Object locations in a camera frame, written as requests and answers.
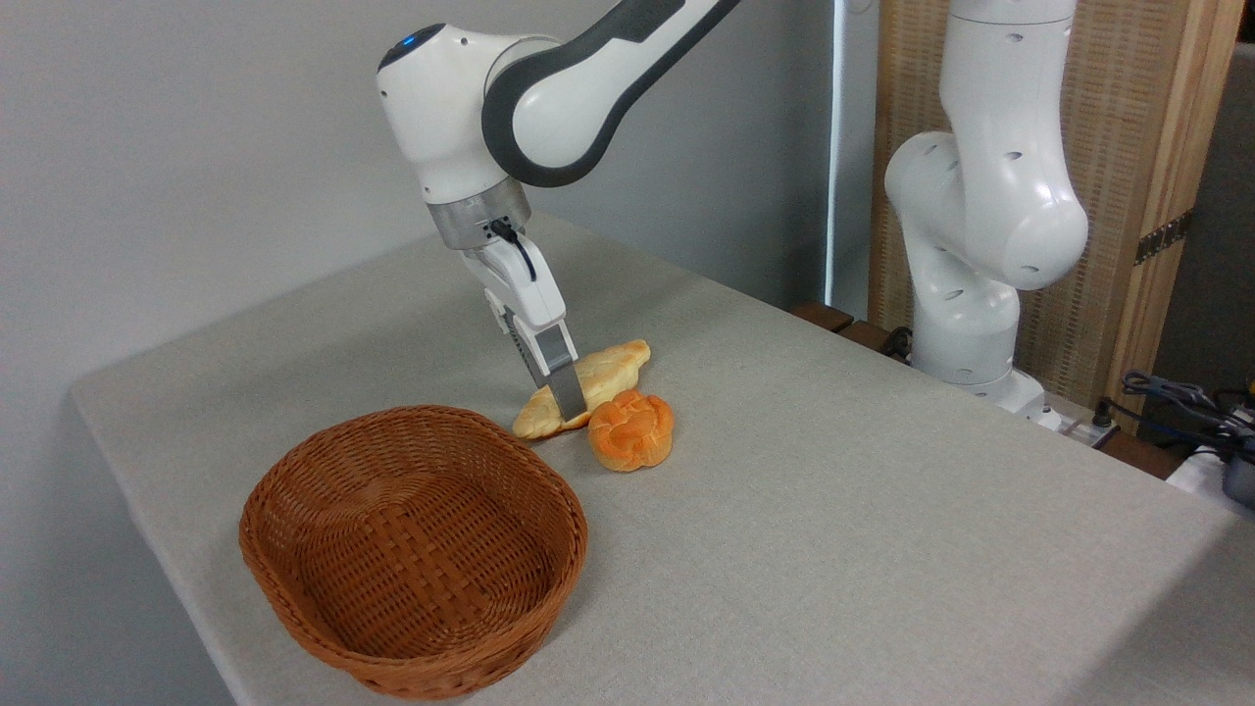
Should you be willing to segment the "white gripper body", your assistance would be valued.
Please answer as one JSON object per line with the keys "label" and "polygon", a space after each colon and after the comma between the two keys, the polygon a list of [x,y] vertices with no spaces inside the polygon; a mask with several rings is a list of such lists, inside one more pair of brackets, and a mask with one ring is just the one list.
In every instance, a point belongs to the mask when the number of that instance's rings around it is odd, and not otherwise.
{"label": "white gripper body", "polygon": [[488,245],[463,250],[461,258],[484,290],[531,329],[548,329],[569,313],[543,255],[527,236],[489,238]]}

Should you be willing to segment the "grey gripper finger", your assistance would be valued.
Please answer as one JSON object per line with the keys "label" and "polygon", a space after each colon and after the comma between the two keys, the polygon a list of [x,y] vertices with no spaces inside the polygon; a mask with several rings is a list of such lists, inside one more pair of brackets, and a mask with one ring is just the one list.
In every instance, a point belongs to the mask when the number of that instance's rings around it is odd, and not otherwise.
{"label": "grey gripper finger", "polygon": [[577,376],[579,354],[563,319],[537,331],[520,313],[506,307],[501,313],[501,324],[515,340],[516,349],[520,349],[520,356],[525,359],[536,387],[548,387],[561,419],[572,421],[586,413],[587,403]]}

